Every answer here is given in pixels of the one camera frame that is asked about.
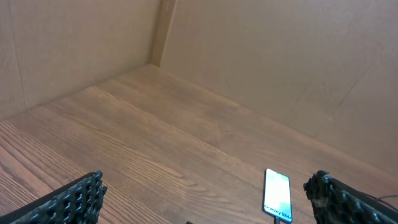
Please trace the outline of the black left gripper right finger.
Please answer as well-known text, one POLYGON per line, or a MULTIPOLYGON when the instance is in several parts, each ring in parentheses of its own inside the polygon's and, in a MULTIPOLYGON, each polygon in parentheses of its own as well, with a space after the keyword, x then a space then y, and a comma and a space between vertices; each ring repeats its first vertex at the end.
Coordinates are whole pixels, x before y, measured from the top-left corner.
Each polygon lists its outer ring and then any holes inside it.
POLYGON ((397 224, 397 209, 320 170, 303 184, 317 224, 397 224))

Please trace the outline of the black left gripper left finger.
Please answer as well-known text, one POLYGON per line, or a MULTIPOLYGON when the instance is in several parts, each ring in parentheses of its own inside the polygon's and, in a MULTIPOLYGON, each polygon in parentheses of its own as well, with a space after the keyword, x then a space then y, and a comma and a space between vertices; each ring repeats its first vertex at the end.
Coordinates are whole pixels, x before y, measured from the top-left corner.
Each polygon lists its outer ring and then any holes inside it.
POLYGON ((2 224, 98 223, 107 187, 98 170, 1 217, 2 224))

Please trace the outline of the Samsung Galaxy smartphone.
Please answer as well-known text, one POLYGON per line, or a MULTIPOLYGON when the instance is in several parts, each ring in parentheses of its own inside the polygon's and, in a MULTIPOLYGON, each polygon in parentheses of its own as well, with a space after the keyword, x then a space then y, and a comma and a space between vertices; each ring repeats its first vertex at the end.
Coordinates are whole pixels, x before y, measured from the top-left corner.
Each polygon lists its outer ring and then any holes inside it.
POLYGON ((270 168, 264 174, 263 211, 279 222, 292 223, 290 179, 270 168))

